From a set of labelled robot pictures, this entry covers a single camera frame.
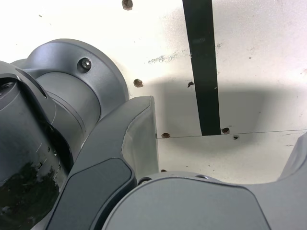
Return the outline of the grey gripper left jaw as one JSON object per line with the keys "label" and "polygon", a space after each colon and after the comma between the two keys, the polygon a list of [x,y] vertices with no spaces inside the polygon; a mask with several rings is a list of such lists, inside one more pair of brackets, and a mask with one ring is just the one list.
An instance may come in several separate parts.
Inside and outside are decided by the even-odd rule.
{"label": "grey gripper left jaw", "polygon": [[112,209],[138,181],[158,171],[154,98],[135,97],[93,129],[46,228],[101,229]]}

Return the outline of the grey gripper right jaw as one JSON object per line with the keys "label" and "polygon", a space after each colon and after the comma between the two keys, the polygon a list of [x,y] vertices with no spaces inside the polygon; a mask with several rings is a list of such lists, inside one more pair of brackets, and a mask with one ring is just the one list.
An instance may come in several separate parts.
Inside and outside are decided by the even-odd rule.
{"label": "grey gripper right jaw", "polygon": [[229,184],[199,177],[150,180],[129,192],[105,230],[304,230],[307,137],[302,135],[278,180]]}

